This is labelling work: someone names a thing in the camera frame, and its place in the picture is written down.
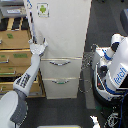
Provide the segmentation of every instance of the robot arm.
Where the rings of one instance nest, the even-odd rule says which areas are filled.
[[[14,90],[23,100],[29,95],[32,83],[36,78],[37,72],[39,70],[40,56],[37,54],[33,54],[31,63],[32,65],[21,77],[16,79],[13,84]]]
[[[100,59],[100,68],[101,70],[106,70],[109,68],[113,55],[115,54],[118,45],[120,42],[124,39],[123,36],[120,34],[114,34],[111,39],[111,47],[108,47],[108,49],[104,52],[104,56]]]
[[[30,41],[30,49],[33,53],[31,66],[26,72],[14,81],[14,91],[6,93],[0,100],[0,128],[19,128],[27,115],[25,98],[29,95],[32,83],[39,70],[40,56],[44,53],[47,42],[44,45],[33,44]]]

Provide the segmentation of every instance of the white panel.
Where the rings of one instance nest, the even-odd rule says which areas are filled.
[[[40,70],[42,78],[68,78],[80,77],[82,59],[77,60],[49,60],[41,61]]]
[[[70,79],[65,84],[57,84],[52,81],[54,79],[43,80],[47,99],[77,98],[78,79]]]
[[[43,58],[83,55],[91,0],[30,0],[38,43],[49,43]],[[49,5],[49,17],[38,16],[37,3]]]

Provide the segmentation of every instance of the white robot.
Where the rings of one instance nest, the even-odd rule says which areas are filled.
[[[111,47],[96,48],[92,69],[96,96],[106,103],[118,103],[128,89],[128,37],[114,34]]]

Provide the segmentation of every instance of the floor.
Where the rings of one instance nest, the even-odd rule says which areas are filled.
[[[104,3],[102,0],[92,0],[85,42],[85,57],[92,56],[91,46],[93,44],[110,46],[111,36],[114,33],[126,36],[120,23],[120,12],[125,8],[128,8],[127,0],[123,3],[120,0],[105,0]],[[98,117],[99,124],[103,128],[106,120],[100,109],[96,109],[95,98],[90,89],[88,63],[85,61],[83,63],[79,86],[81,91],[86,91],[86,93],[79,91],[77,99],[27,99],[28,116],[21,128],[37,128],[45,125],[79,125],[82,128],[92,128],[91,115]]]

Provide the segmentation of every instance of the refrigerator door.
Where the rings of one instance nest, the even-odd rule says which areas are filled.
[[[49,46],[43,58],[82,56],[86,40],[91,0],[24,0],[29,19],[32,11],[39,44]]]

